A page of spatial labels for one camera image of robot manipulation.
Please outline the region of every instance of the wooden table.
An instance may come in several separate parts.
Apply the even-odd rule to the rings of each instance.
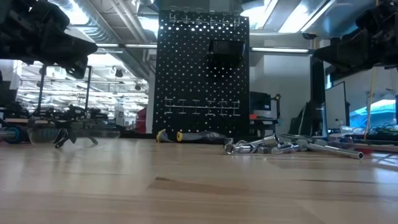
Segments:
[[[0,145],[0,223],[397,223],[398,156],[226,156],[99,140]]]

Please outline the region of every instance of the yellow cable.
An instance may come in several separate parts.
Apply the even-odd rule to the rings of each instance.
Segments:
[[[372,102],[373,102],[373,91],[374,91],[374,79],[376,78],[376,68],[373,68],[373,79],[372,79],[372,89],[371,89],[371,102],[369,104],[369,111],[368,111],[368,123],[366,124],[366,130],[364,135],[364,140],[368,136],[369,126],[371,124],[371,111],[372,111]]]

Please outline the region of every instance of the black pegboard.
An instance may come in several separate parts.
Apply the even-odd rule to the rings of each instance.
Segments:
[[[245,43],[239,66],[210,67],[211,40]],[[249,19],[230,14],[161,11],[153,131],[227,136],[249,131]]]

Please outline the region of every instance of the wooden tabletop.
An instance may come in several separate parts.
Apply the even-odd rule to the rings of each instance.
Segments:
[[[397,223],[398,156],[0,144],[0,223]]]

